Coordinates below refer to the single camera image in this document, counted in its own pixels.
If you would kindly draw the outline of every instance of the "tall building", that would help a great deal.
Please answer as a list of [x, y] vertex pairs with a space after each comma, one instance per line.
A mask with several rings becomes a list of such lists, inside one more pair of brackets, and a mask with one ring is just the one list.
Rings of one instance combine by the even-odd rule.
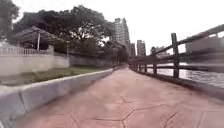
[[186, 52], [217, 49], [220, 47], [222, 47], [222, 38], [219, 38], [218, 35], [213, 37], [206, 37], [200, 40], [196, 40], [192, 43], [185, 44]]
[[146, 55], [145, 42], [142, 40], [137, 40], [137, 53], [138, 53], [138, 56]]
[[126, 19], [116, 18], [114, 22], [114, 34], [110, 37], [111, 41], [117, 41], [127, 48], [129, 56], [131, 55], [131, 44]]
[[131, 43], [131, 56], [132, 57], [136, 56], [135, 43]]

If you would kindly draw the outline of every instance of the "river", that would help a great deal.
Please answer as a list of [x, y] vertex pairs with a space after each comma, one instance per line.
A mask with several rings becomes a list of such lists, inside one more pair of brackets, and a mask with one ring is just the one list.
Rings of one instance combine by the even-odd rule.
[[[180, 65], [223, 65], [223, 64], [200, 64], [200, 63], [180, 63]], [[158, 74], [173, 75], [173, 69], [158, 69]], [[224, 87], [224, 73], [215, 72], [204, 72], [204, 71], [191, 71], [191, 70], [180, 70], [180, 78], [189, 79], [201, 83], [207, 83], [214, 86]]]

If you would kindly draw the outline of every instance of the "stamped concrete pavement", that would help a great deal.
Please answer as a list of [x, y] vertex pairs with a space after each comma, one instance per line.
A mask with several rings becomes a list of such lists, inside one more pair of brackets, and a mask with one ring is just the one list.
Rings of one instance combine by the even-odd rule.
[[223, 128], [223, 118], [223, 101], [121, 69], [34, 110], [15, 127]]

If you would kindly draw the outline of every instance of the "lawn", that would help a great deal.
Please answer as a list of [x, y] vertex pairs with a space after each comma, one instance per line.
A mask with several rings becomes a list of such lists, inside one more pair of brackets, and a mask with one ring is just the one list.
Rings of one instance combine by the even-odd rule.
[[42, 72], [22, 73], [19, 75], [13, 75], [8, 77], [0, 77], [0, 85], [5, 86], [19, 86], [29, 83], [42, 82], [66, 76], [75, 76], [90, 72], [96, 72], [103, 70], [97, 67], [70, 67], [70, 68], [58, 68], [51, 69]]

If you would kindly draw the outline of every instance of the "white sky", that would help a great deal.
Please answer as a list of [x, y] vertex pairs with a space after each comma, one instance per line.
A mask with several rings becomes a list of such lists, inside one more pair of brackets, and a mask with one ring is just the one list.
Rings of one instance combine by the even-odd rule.
[[146, 42], [147, 54], [152, 46], [171, 44], [171, 32], [183, 39], [224, 23], [223, 0], [13, 0], [22, 12], [72, 9], [74, 5], [103, 13], [109, 21], [124, 17], [130, 39]]

